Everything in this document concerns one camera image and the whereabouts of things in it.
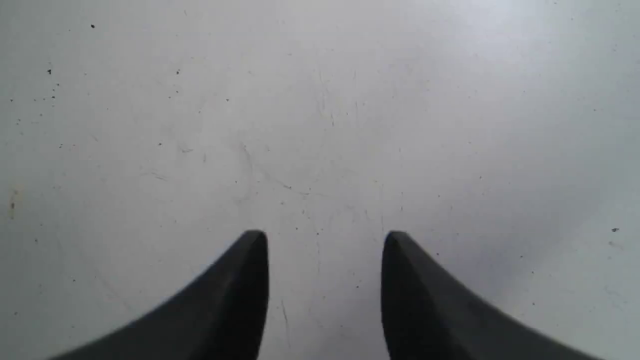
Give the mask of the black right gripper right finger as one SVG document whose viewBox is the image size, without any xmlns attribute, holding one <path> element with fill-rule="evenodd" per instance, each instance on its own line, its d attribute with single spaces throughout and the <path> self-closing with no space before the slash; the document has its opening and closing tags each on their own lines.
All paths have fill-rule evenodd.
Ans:
<svg viewBox="0 0 640 360">
<path fill-rule="evenodd" d="M 406 232 L 382 251 L 381 322 L 392 360 L 589 360 L 483 300 Z"/>
</svg>

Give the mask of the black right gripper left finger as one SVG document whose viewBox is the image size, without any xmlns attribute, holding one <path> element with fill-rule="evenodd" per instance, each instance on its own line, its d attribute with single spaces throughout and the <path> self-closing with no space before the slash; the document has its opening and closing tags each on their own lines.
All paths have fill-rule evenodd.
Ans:
<svg viewBox="0 0 640 360">
<path fill-rule="evenodd" d="M 59 360 L 256 360 L 269 303 L 268 239 L 244 232 L 184 289 Z"/>
</svg>

